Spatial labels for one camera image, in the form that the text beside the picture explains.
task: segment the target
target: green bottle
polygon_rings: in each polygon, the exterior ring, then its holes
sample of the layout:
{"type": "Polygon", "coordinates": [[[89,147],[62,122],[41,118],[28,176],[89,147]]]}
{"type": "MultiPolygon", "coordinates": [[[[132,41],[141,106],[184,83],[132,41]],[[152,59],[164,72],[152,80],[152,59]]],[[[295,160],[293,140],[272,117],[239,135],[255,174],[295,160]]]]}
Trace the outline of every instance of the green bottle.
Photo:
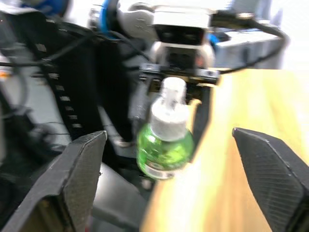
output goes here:
{"type": "Polygon", "coordinates": [[[170,179],[190,160],[194,143],[186,128],[186,83],[177,77],[163,80],[161,94],[151,107],[150,123],[138,136],[138,165],[153,179],[170,179]]]}

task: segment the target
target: bottle label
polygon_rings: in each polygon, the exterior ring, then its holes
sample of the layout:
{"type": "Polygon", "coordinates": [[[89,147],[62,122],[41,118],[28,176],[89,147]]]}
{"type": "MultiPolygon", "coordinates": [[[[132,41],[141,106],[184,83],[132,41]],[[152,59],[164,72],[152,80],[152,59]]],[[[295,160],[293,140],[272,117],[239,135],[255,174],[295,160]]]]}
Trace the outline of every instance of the bottle label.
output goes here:
{"type": "Polygon", "coordinates": [[[150,177],[153,177],[155,179],[165,180],[165,179],[173,178],[180,170],[162,171],[162,170],[154,169],[146,164],[145,171],[150,177]]]}

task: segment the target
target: wooden table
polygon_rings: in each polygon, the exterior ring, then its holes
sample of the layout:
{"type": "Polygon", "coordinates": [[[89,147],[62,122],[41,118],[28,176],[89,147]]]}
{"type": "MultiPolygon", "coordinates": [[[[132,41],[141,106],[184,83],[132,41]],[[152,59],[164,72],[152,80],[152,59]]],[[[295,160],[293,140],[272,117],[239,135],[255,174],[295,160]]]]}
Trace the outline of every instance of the wooden table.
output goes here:
{"type": "Polygon", "coordinates": [[[244,70],[222,76],[212,90],[211,119],[194,162],[180,176],[156,185],[141,231],[269,232],[249,189],[232,129],[278,137],[308,164],[306,89],[306,72],[244,70]]]}

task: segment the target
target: white robot part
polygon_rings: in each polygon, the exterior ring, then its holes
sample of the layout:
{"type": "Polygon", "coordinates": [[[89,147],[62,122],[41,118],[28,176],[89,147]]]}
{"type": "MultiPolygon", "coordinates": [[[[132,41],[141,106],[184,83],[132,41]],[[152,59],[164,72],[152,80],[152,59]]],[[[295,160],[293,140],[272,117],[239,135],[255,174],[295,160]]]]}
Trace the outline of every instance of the white robot part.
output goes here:
{"type": "Polygon", "coordinates": [[[154,23],[208,29],[209,18],[215,12],[208,1],[202,0],[119,0],[117,5],[123,30],[132,37],[152,41],[157,40],[154,23]]]}

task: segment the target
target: white bottle cap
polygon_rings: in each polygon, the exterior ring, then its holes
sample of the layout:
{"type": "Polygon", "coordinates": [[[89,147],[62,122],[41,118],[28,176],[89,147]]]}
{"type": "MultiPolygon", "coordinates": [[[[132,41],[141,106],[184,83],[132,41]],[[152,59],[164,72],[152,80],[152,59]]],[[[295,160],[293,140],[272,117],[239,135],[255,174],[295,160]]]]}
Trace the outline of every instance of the white bottle cap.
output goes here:
{"type": "Polygon", "coordinates": [[[163,80],[159,98],[151,107],[150,128],[163,141],[182,139],[186,133],[189,109],[185,104],[186,83],[178,77],[163,80]]]}

